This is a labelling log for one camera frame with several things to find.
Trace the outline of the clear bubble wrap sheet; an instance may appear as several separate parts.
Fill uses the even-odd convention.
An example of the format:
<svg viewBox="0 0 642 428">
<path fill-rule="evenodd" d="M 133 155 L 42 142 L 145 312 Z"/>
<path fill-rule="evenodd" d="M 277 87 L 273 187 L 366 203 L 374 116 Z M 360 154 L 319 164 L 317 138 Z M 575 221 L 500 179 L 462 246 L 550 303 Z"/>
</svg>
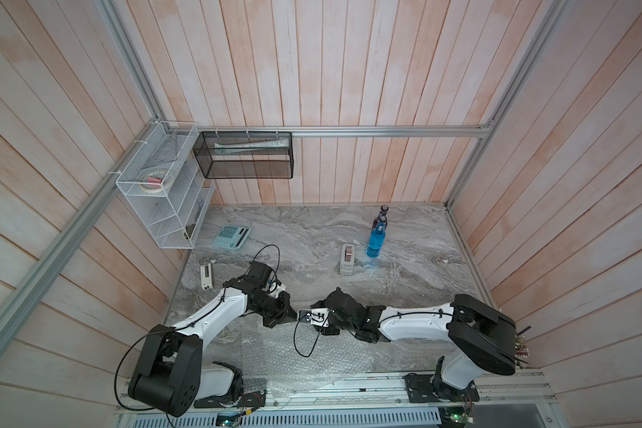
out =
<svg viewBox="0 0 642 428">
<path fill-rule="evenodd" d="M 423 340 L 370 344 L 349 333 L 324 336 L 294 323 L 269 329 L 255 317 L 240 319 L 238 329 L 244 386 L 276 397 L 310 392 L 355 374 L 433 370 L 448 352 Z"/>
</svg>

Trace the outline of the blue bottle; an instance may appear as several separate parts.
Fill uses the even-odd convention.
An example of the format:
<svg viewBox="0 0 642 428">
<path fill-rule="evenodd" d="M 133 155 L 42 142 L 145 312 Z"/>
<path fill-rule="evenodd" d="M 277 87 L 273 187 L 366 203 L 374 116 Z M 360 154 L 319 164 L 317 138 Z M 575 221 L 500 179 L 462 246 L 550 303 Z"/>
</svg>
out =
<svg viewBox="0 0 642 428">
<path fill-rule="evenodd" d="M 386 237 L 387 225 L 379 223 L 375 229 L 371 229 L 369 242 L 367 245 L 366 253 L 369 258 L 375 259 L 380 255 L 383 247 L 383 242 Z"/>
</svg>

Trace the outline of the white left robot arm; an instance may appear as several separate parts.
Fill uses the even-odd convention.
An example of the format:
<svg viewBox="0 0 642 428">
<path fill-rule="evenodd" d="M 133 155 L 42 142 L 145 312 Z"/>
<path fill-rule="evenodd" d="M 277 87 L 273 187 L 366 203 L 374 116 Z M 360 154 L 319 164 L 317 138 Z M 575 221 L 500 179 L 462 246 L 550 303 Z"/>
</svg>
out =
<svg viewBox="0 0 642 428">
<path fill-rule="evenodd" d="M 157 325 L 140 339 L 143 347 L 128 384 L 128 397 L 144 411 L 181 417 L 194 404 L 242 406 L 242 371 L 227 363 L 203 364 L 206 347 L 233 321 L 258 315 L 272 328 L 295 320 L 290 294 L 267 264 L 253 261 L 244 274 L 222 286 L 215 298 L 172 326 Z"/>
</svg>

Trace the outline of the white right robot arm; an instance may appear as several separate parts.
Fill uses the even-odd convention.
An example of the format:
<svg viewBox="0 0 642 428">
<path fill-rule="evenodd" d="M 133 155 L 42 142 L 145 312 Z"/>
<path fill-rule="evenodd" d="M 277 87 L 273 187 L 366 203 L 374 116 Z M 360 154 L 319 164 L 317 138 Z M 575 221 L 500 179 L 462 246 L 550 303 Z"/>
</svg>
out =
<svg viewBox="0 0 642 428">
<path fill-rule="evenodd" d="M 516 371 L 516 324 L 510 317 L 469 294 L 438 307 L 400 309 L 363 306 L 341 289 L 300 316 L 321 335 L 349 331 L 360 342 L 428 340 L 450 342 L 453 353 L 438 359 L 434 374 L 408 374 L 410 392 L 424 399 L 479 399 L 474 381 L 485 374 L 513 376 Z"/>
</svg>

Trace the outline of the light blue desk calculator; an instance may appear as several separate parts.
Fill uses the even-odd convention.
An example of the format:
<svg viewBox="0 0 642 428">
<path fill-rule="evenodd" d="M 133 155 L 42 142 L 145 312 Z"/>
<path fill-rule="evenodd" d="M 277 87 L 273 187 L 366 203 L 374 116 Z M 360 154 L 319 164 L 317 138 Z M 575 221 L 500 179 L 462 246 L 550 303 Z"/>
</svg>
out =
<svg viewBox="0 0 642 428">
<path fill-rule="evenodd" d="M 219 249 L 237 251 L 244 245 L 250 233 L 250 226 L 226 224 L 215 236 L 212 244 Z"/>
</svg>

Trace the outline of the dark purple bottle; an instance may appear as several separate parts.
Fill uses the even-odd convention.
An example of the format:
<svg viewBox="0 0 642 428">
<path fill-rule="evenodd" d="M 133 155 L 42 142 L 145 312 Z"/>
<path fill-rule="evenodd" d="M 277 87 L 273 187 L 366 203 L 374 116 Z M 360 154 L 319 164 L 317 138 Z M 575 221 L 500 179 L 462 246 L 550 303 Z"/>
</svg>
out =
<svg viewBox="0 0 642 428">
<path fill-rule="evenodd" d="M 389 211 L 388 205 L 382 205 L 379 214 L 374 218 L 372 228 L 375 229 L 379 223 L 387 225 L 387 213 Z"/>
</svg>

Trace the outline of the pens in cup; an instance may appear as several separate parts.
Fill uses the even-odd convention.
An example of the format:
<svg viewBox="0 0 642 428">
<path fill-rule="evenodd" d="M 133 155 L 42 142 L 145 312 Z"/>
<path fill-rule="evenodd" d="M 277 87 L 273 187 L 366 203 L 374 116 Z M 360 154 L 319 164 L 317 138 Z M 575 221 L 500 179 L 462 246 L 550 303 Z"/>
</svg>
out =
<svg viewBox="0 0 642 428">
<path fill-rule="evenodd" d="M 525 334 L 531 329 L 531 326 L 526 326 L 515 335 L 515 361 L 519 367 L 526 364 L 529 358 L 529 349 L 525 340 Z"/>
</svg>

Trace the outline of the black mesh wall basket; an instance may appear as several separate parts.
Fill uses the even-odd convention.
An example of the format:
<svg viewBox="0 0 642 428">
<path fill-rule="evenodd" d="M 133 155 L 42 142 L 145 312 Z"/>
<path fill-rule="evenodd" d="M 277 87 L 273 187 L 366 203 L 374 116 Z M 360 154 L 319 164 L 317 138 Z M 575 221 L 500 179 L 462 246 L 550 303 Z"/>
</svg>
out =
<svg viewBox="0 0 642 428">
<path fill-rule="evenodd" d="M 203 131 L 193 154 L 211 180 L 294 177 L 294 145 L 287 132 Z"/>
</svg>

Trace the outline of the white mesh wall shelf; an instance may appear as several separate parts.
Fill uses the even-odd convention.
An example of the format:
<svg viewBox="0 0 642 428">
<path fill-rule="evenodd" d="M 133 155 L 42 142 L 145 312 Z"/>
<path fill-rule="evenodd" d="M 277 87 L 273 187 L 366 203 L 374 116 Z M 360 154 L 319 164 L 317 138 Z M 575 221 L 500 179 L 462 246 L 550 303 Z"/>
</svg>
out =
<svg viewBox="0 0 642 428">
<path fill-rule="evenodd" d="M 194 249 L 214 188 L 206 187 L 193 148 L 192 122 L 155 121 L 134 142 L 116 185 L 162 249 Z"/>
</svg>

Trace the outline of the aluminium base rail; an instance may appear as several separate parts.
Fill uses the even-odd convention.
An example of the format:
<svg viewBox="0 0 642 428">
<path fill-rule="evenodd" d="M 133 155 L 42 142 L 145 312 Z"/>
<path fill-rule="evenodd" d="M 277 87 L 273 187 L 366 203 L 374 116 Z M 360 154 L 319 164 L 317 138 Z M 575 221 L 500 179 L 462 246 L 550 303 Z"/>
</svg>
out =
<svg viewBox="0 0 642 428">
<path fill-rule="evenodd" d="M 479 398 L 411 401 L 401 372 L 359 374 L 315 391 L 255 399 L 257 409 L 195 409 L 183 417 L 119 412 L 114 427 L 565 427 L 549 381 L 538 370 L 476 380 Z"/>
</svg>

